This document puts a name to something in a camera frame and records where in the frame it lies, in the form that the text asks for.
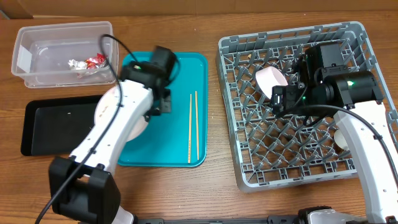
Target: gray dish rack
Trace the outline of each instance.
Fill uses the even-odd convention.
[[[303,116],[275,119],[269,100],[256,85],[256,72],[268,66],[278,68],[289,85],[296,85],[297,73],[292,66],[307,48],[323,42],[339,43],[349,72],[369,70],[376,76],[397,147],[393,126],[398,126],[398,114],[361,23],[223,37],[218,42],[216,66],[228,117],[236,182],[242,191],[356,177],[350,151],[340,149],[333,140],[337,130],[333,119],[323,119],[310,128],[303,126]]]

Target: black tray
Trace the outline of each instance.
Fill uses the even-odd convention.
[[[34,100],[26,105],[21,153],[24,156],[69,153],[94,126],[102,95]]]

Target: wall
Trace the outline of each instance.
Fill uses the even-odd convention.
[[[396,0],[0,0],[11,18],[398,10]]]

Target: white cup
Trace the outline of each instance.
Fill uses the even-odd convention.
[[[281,85],[287,86],[284,75],[275,67],[270,66],[256,72],[257,85],[268,99],[272,97],[272,87]]]

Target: clear plastic container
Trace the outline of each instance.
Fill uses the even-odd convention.
[[[11,72],[28,88],[103,85],[115,82],[109,66],[70,70],[69,60],[86,60],[100,53],[101,34],[113,35],[110,22],[79,22],[23,27],[19,30]],[[104,50],[113,68],[119,63],[118,43],[105,38]]]

